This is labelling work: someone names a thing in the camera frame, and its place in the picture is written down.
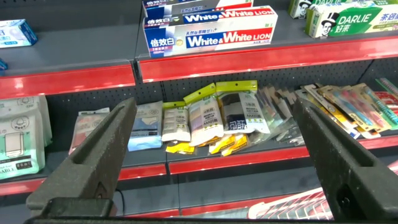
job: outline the product label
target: product label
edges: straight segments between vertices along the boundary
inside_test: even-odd
[[[313,37],[328,37],[398,30],[398,1],[361,1],[318,6]]]

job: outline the blue package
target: blue package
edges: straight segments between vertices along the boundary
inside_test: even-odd
[[[130,152],[162,146],[163,101],[137,107],[128,149]]]
[[[0,58],[0,70],[7,70],[8,66],[7,63],[1,60]]]
[[[0,49],[34,45],[37,36],[25,19],[0,21]]]

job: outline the darlie toothpaste box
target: darlie toothpaste box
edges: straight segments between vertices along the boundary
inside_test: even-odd
[[[37,37],[25,19],[0,21],[0,48],[30,46]]]
[[[269,44],[278,15],[270,6],[145,18],[151,57]]]
[[[290,0],[287,12],[293,19],[305,19],[307,9],[312,5],[353,2],[356,0]]]
[[[305,32],[328,37],[398,30],[398,0],[312,5]]]
[[[147,17],[252,7],[253,0],[144,0]]]

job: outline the brand logo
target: brand logo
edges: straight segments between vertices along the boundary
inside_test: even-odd
[[[22,131],[29,126],[29,123],[29,118],[27,116],[21,116],[11,121],[11,127],[16,131]]]
[[[26,105],[26,104],[32,104],[32,103],[34,103],[33,97],[23,97],[23,98],[19,98],[17,100],[18,105]]]

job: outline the toothbrush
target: toothbrush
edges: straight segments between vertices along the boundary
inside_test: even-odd
[[[363,120],[368,126],[373,126],[372,121],[370,121],[365,115],[363,115],[359,110],[357,110],[355,108],[355,106],[353,106],[351,103],[348,103],[347,101],[345,101],[342,97],[340,97],[340,93],[335,91],[333,92],[333,95],[337,98],[339,98],[339,100],[341,102],[344,103],[344,105],[351,110],[354,114],[356,114],[361,120]]]
[[[359,99],[354,91],[350,90],[348,92],[350,92],[351,96],[358,102],[358,105],[362,108],[363,112],[365,112],[365,114],[367,114],[373,121],[375,121],[379,127],[383,128],[384,125],[386,125],[380,116],[378,116],[378,114],[372,110],[372,108],[369,108],[366,103]]]
[[[380,108],[380,110],[394,123],[394,124],[398,124],[398,116],[392,112],[392,110],[390,110],[388,107],[386,107],[384,105],[384,103],[382,101],[380,101],[379,99],[377,99],[374,96],[374,93],[372,92],[372,90],[369,87],[365,87],[365,93],[368,94],[372,100],[377,104],[377,106]]]

